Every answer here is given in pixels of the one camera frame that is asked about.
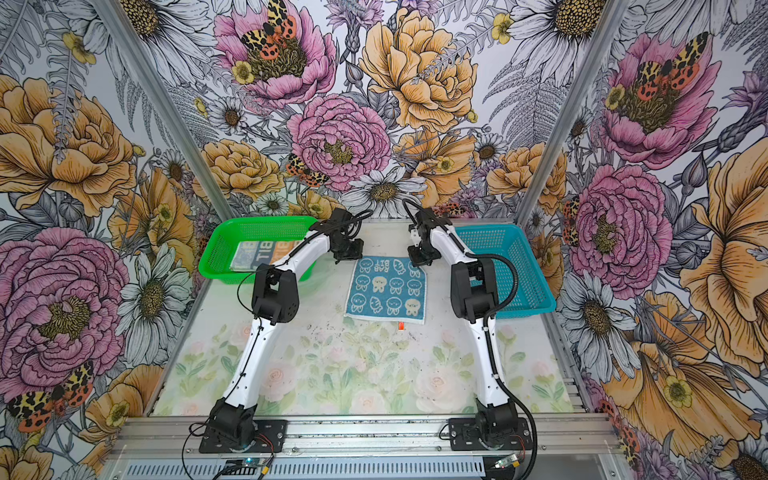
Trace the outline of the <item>cream orange patterned towel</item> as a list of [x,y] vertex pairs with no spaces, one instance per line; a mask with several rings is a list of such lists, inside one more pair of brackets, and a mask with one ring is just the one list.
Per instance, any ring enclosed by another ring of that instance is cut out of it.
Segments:
[[300,243],[300,240],[240,242],[230,263],[230,270],[232,272],[251,272],[262,264],[275,264]]

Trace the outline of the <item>green plastic basket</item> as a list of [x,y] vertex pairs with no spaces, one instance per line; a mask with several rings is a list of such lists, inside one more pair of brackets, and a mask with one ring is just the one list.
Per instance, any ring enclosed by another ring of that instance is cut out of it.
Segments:
[[297,246],[317,220],[311,216],[248,217],[215,228],[201,260],[206,279],[236,285],[253,282],[248,275],[261,264],[275,264]]

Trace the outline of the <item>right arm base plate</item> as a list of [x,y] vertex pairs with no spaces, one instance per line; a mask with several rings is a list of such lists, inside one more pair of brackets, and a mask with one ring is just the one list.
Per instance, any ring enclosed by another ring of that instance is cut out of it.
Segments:
[[532,429],[526,419],[519,419],[515,429],[488,427],[482,431],[474,418],[450,418],[447,435],[453,451],[533,450]]

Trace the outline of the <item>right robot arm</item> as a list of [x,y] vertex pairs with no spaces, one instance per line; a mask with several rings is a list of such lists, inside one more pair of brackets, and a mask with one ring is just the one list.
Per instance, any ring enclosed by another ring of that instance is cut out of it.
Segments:
[[480,373],[476,388],[475,425],[482,444],[501,446],[502,437],[519,425],[514,395],[503,379],[496,340],[496,314],[517,294],[518,274],[506,258],[473,252],[451,221],[433,210],[411,204],[408,255],[415,266],[444,260],[449,266],[449,300],[454,315],[465,321],[476,350]]

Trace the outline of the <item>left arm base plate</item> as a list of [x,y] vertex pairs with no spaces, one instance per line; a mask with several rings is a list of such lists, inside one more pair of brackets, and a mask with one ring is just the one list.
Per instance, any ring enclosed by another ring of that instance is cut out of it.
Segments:
[[206,426],[198,447],[203,454],[280,453],[286,439],[286,420],[251,419],[237,424]]

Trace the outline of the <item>blue white patterned towel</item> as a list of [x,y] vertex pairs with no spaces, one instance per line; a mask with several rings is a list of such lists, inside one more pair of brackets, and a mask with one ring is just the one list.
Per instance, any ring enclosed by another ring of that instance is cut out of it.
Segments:
[[427,275],[407,257],[364,256],[355,264],[345,313],[352,319],[423,324]]

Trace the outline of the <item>white vented strip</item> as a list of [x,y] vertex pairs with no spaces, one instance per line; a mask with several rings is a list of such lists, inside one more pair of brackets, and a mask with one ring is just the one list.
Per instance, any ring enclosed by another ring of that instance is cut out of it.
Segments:
[[279,458],[268,471],[253,473],[226,467],[227,461],[172,460],[132,461],[113,476],[115,479],[480,479],[484,461],[460,456],[386,458]]

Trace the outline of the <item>teal plastic basket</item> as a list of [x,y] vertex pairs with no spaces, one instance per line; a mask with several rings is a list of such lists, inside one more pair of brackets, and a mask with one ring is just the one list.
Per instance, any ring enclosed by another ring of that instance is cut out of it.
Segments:
[[496,314],[497,319],[526,318],[551,313],[556,301],[523,231],[513,224],[459,226],[458,237],[475,254],[504,256],[518,273],[513,300]]

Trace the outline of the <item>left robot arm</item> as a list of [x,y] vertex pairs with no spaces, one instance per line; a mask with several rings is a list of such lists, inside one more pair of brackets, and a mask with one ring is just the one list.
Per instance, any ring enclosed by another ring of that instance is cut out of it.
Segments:
[[251,305],[246,308],[253,316],[248,341],[229,386],[205,422],[203,452],[246,451],[254,443],[259,389],[279,334],[299,311],[300,278],[328,252],[336,262],[361,259],[364,241],[358,234],[372,214],[370,209],[357,214],[335,209],[328,219],[315,222],[289,253],[255,268]]

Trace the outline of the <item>aluminium front rail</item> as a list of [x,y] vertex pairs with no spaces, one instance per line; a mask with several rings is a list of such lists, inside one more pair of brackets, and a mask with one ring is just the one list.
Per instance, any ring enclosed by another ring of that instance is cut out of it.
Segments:
[[284,416],[284,429],[246,447],[211,446],[190,431],[192,417],[129,421],[118,434],[112,457],[152,459],[236,458],[276,454],[312,456],[426,456],[505,454],[617,454],[620,442],[608,417],[590,413],[537,414],[534,427],[501,439],[479,438],[473,425],[459,430],[445,415]]

